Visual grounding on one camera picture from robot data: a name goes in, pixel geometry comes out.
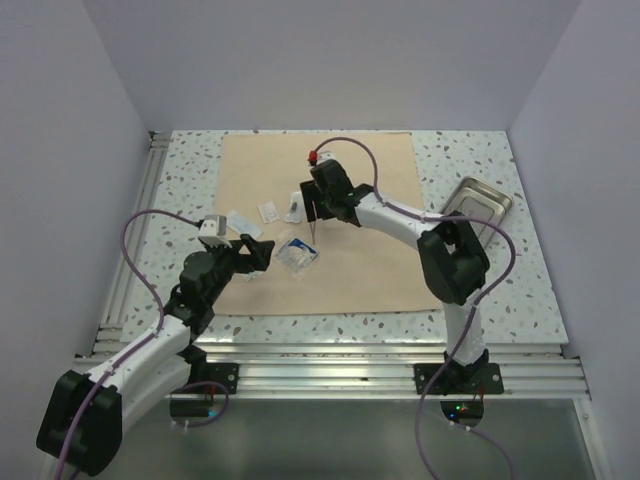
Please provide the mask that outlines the white pouch dark item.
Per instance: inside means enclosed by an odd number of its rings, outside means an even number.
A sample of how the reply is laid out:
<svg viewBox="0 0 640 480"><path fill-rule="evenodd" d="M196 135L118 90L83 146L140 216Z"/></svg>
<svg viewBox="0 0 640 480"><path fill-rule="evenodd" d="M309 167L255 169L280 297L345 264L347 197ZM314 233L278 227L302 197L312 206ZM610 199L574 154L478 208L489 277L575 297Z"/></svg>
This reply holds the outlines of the white pouch dark item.
<svg viewBox="0 0 640 480"><path fill-rule="evenodd" d="M304 214L303 195L300 191L294 191L290 196L289 208L285 215L284 222L299 224Z"/></svg>

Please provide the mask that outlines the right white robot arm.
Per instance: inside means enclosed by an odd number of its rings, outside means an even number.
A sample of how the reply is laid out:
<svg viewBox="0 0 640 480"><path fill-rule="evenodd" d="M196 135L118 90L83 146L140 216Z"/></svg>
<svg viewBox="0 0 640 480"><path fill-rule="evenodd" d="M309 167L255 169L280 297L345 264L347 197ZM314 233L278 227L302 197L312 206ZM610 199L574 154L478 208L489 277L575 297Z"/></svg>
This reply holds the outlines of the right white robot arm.
<svg viewBox="0 0 640 480"><path fill-rule="evenodd" d="M441 301L447 347L445 379L468 392L481 380L488 361L473 302L485 285L490 262L468 221L456 215L423 213L391 206L368 184L355 186L335 159L312 160L312 179L300 184L307 220L336 218L381 232L418 252L428 290Z"/></svg>

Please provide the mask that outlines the long white printed packet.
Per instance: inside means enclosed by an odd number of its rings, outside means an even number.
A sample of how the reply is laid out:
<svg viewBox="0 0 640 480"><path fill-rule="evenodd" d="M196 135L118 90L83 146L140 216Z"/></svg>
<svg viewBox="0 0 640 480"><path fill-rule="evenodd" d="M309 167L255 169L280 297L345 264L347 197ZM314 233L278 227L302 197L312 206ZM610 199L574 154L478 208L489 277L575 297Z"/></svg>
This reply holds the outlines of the long white printed packet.
<svg viewBox="0 0 640 480"><path fill-rule="evenodd" d="M247 234L254 239L258 239L263 233L263 231L257 225L249 221L246 217L235 210L231 210L226 215L226 223L227 227L233 230L238 235Z"/></svg>

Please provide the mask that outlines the blue white gauze packet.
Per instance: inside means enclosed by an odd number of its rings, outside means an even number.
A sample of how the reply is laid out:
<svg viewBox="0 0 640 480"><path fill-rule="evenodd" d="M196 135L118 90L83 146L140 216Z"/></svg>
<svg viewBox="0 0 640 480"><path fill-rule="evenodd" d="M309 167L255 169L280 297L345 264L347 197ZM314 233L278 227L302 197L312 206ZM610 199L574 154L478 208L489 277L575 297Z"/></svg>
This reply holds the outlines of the blue white gauze packet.
<svg viewBox="0 0 640 480"><path fill-rule="evenodd" d="M289 271L298 273L311 266L318 251L300 238L292 237L279 247L275 257Z"/></svg>

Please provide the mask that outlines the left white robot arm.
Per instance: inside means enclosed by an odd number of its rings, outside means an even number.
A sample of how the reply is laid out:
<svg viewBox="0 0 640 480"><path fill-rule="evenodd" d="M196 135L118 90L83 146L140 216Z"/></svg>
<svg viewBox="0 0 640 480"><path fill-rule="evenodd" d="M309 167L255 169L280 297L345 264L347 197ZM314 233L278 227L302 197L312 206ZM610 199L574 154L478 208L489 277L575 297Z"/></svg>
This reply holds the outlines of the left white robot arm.
<svg viewBox="0 0 640 480"><path fill-rule="evenodd" d="M56 382L36 436L39 450L89 475L115 458L125 433L166 395L208 382L195 340L214 318L213 305L236 274L268 269L275 243L247 234L186 257L160 317L138 338L85 373Z"/></svg>

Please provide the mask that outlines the stainless steel tray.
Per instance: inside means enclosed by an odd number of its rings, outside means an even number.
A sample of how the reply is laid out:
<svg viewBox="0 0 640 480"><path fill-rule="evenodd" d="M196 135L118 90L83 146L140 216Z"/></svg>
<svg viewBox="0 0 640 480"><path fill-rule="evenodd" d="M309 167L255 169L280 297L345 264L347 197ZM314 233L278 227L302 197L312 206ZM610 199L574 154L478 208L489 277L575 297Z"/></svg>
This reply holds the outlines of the stainless steel tray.
<svg viewBox="0 0 640 480"><path fill-rule="evenodd" d="M440 212L445 215L458 212L500 225L512 206L513 199L506 193L475 177L464 177Z"/></svg>

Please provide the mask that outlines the steel tweezers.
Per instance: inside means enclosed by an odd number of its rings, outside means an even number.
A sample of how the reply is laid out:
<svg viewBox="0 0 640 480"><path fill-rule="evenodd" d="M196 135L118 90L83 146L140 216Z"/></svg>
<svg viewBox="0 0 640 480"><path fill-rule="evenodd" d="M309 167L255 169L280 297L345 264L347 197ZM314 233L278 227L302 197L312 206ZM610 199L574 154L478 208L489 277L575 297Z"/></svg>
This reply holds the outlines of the steel tweezers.
<svg viewBox="0 0 640 480"><path fill-rule="evenodd" d="M316 224L316 221L312 221L309 223L312 245L315 245L316 243Z"/></svg>

